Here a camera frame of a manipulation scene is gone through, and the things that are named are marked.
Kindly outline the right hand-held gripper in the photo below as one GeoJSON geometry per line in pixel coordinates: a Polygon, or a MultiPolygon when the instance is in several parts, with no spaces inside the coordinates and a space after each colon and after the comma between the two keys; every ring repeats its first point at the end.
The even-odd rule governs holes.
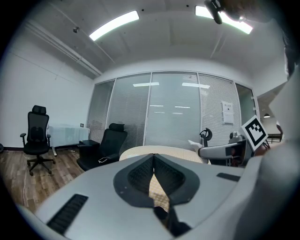
{"type": "Polygon", "coordinates": [[[255,156],[257,149],[262,145],[269,146],[267,138],[268,134],[260,119],[254,115],[238,131],[230,133],[228,144],[203,147],[198,142],[188,142],[203,160],[229,161],[231,166],[244,167],[255,156]]]}

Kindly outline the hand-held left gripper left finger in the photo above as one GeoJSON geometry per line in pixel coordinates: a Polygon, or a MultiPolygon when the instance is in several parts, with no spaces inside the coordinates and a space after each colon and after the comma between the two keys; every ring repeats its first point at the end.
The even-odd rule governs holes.
{"type": "Polygon", "coordinates": [[[121,161],[124,166],[113,178],[115,192],[133,207],[154,207],[154,200],[149,197],[150,182],[154,174],[153,157],[153,154],[146,154],[121,161]]]}

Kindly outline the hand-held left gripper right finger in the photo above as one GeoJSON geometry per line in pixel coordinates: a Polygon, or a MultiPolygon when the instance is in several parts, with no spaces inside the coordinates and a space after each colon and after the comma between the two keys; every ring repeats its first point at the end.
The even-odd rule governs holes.
{"type": "Polygon", "coordinates": [[[169,199],[171,207],[186,204],[195,196],[200,179],[192,170],[172,161],[171,156],[153,156],[154,175],[169,199]]]}

